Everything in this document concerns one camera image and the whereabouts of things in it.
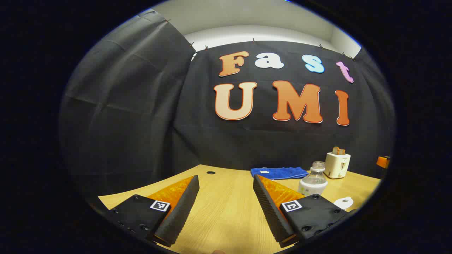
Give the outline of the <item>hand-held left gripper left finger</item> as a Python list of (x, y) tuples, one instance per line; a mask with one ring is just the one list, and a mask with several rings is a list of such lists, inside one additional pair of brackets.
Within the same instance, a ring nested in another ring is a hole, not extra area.
[(149, 196), (131, 195), (106, 212), (106, 219), (129, 235), (166, 247), (181, 233), (199, 191), (193, 175)]

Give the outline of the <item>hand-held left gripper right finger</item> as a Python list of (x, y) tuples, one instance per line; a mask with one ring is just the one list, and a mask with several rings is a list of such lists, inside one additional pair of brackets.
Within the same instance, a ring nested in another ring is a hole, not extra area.
[(321, 195), (304, 196), (261, 175), (254, 176), (253, 189), (281, 247), (310, 242), (355, 214), (355, 210), (347, 212)]

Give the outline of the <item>clear plastic water bottle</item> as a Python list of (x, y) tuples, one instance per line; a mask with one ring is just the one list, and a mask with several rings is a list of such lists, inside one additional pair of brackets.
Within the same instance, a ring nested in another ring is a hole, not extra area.
[(325, 169), (325, 162), (313, 162), (310, 168), (310, 173), (300, 180), (298, 192), (304, 196), (310, 196), (313, 194), (321, 195), (328, 185), (328, 182), (323, 175)]

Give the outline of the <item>blue towel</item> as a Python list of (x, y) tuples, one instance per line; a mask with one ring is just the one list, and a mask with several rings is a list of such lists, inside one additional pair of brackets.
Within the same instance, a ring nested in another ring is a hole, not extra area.
[(250, 172), (252, 177), (258, 175), (269, 180), (302, 179), (308, 175), (308, 172), (301, 167), (252, 168)]

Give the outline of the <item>cream toaster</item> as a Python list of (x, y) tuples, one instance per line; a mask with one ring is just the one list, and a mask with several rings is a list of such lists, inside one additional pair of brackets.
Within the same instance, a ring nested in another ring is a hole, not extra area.
[(341, 179), (347, 174), (351, 156), (349, 154), (326, 154), (324, 174), (330, 179)]

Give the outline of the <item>black backdrop cloth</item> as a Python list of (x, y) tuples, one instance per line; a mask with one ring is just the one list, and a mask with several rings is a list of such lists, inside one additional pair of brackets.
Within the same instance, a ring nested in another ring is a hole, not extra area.
[(355, 59), (286, 41), (196, 52), (153, 9), (103, 37), (63, 96), (62, 152), (84, 195), (149, 185), (199, 164), (249, 171), (308, 169), (332, 147), (349, 170), (380, 177), (396, 114), (388, 85)]

